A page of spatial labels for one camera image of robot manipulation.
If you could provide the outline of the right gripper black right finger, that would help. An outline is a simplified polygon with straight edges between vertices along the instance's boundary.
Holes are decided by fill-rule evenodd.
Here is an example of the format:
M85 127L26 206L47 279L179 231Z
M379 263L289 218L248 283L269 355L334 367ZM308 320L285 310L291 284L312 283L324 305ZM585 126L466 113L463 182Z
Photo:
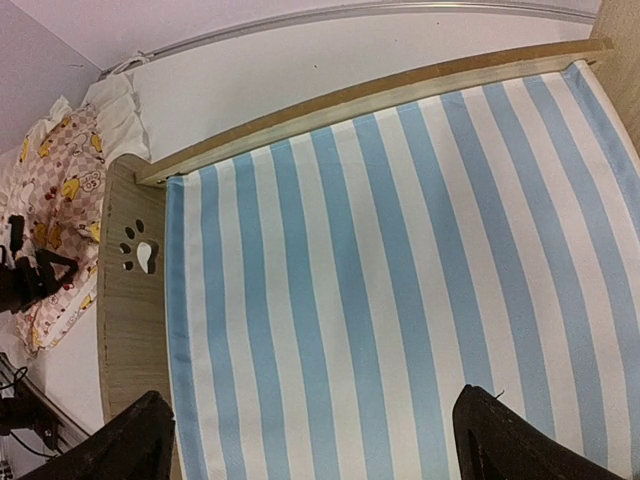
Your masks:
M479 386L464 386L452 418L463 479L618 477L547 437Z

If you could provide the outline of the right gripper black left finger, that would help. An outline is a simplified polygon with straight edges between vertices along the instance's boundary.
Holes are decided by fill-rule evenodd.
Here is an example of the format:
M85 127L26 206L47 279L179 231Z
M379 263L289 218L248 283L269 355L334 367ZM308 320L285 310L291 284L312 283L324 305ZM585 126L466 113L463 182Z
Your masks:
M87 440L29 472L26 479L168 479L173 410L148 391Z

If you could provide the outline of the duck print bed cushion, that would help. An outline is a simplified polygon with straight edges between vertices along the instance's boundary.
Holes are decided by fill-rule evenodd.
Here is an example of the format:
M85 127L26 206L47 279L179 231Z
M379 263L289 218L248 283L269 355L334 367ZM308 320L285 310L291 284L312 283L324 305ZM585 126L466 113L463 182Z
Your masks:
M55 347L97 299L107 170L121 155L150 157L139 112L125 74L91 85L77 109L60 97L27 132L1 177L1 220L25 220L17 255L33 260L46 249L79 267L56 293L11 315L10 331L30 357Z

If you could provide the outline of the wooden pet bed frame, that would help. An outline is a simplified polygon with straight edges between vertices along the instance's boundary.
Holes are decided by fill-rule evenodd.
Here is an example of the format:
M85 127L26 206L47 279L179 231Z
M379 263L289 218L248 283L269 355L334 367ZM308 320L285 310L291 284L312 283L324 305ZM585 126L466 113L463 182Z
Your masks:
M103 403L173 479L456 479L465 385L639 475L639 158L605 42L388 77L108 172Z

